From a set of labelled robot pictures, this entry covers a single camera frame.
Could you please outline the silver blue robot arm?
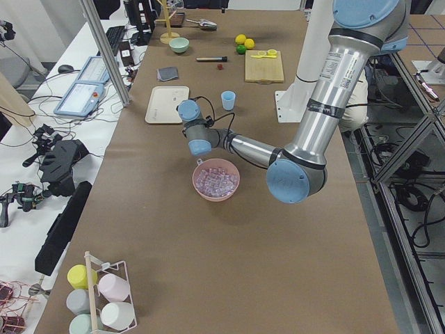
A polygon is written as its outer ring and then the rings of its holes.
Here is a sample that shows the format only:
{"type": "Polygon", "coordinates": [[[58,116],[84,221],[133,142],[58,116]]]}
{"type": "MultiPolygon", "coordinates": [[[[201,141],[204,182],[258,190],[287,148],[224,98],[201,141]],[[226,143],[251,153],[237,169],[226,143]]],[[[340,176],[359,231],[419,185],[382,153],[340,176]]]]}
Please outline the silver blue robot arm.
{"type": "Polygon", "coordinates": [[[224,148],[266,168],[269,191],[298,203],[319,192],[327,179],[325,151],[367,60],[406,46],[410,1],[315,1],[303,53],[313,52],[320,74],[294,139],[276,148],[231,129],[213,129],[194,99],[177,112],[191,154],[224,148]]]}

